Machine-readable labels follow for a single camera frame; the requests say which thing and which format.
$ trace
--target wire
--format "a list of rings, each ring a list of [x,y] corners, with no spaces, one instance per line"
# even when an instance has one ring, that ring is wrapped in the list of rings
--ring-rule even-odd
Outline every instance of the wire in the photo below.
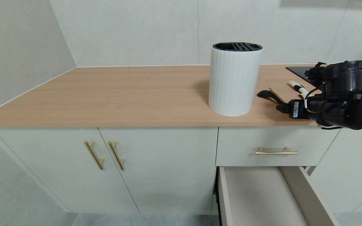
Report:
[[[307,93],[307,95],[305,96],[305,98],[304,98],[304,107],[305,107],[305,109],[306,109],[308,112],[311,112],[311,113],[319,113],[319,112],[322,112],[322,111],[326,110],[326,109],[322,109],[322,110],[319,110],[319,111],[312,111],[312,110],[308,109],[308,105],[307,105],[307,100],[308,100],[309,95],[311,95],[313,92],[319,90],[320,88],[322,88],[322,87],[324,87],[324,86],[326,86],[326,82],[322,83],[322,85],[316,87],[315,89],[309,91],[309,92]]]

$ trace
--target wooden countertop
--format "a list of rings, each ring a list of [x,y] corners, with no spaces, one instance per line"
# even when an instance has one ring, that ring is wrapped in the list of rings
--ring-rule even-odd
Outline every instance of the wooden countertop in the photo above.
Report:
[[[312,88],[286,66],[261,65],[255,92],[270,86],[289,101],[289,80]],[[0,127],[316,125],[258,97],[248,114],[220,116],[207,104],[209,77],[210,66],[79,67],[1,106]]]

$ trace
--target drawer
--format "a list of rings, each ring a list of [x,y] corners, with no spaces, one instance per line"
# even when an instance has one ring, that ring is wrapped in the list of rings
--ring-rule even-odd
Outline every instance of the drawer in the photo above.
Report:
[[[300,126],[220,127],[216,166],[316,166],[338,132]],[[298,154],[280,154],[286,146]],[[257,153],[259,147],[276,153]]]
[[[219,167],[217,200],[223,226],[336,226],[301,166]]]

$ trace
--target floor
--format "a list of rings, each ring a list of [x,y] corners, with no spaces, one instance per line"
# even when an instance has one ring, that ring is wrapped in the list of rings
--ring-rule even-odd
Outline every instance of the floor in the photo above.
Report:
[[[362,226],[362,212],[336,213],[341,226]],[[81,213],[73,226],[218,226],[217,215],[116,215]]]

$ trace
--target gold drawer handle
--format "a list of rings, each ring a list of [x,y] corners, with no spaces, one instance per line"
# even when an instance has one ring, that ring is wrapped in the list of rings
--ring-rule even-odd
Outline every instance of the gold drawer handle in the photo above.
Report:
[[[124,167],[122,167],[122,164],[124,163],[124,160],[125,159],[121,159],[121,161],[119,160],[117,154],[115,153],[115,149],[114,149],[114,146],[117,144],[116,141],[114,141],[113,143],[111,143],[111,141],[107,142],[108,143],[108,146],[110,147],[111,151],[112,151],[112,154],[114,155],[115,157],[115,160],[117,161],[118,165],[119,165],[119,168],[121,170],[124,170]]]
[[[93,154],[93,151],[92,151],[92,148],[91,148],[91,146],[93,146],[93,144],[95,144],[95,141],[90,142],[90,144],[87,141],[85,141],[83,143],[85,144],[85,146],[86,146],[87,150],[89,151],[90,155],[95,160],[95,162],[96,162],[97,166],[99,167],[99,169],[103,170],[103,167],[101,166],[101,164],[103,163],[104,158],[102,158],[102,159],[100,159],[100,161],[98,161],[95,154]]]
[[[270,152],[270,151],[264,151],[263,147],[259,147],[259,151],[255,152],[255,154],[299,154],[299,152],[292,152],[289,147],[284,147],[283,151],[281,152]]]

